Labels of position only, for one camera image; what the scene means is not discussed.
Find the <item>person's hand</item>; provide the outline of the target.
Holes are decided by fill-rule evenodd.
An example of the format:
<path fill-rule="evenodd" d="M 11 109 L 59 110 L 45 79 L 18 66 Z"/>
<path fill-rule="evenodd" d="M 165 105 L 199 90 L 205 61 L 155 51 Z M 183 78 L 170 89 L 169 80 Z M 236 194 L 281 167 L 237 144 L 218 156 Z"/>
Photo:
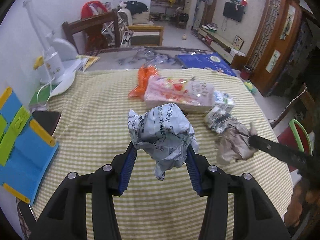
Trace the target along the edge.
<path fill-rule="evenodd" d="M 306 180 L 301 179 L 293 188 L 291 202 L 284 215 L 286 227 L 295 228 L 300 224 L 304 204 L 319 206 L 319 189 L 309 188 Z"/>

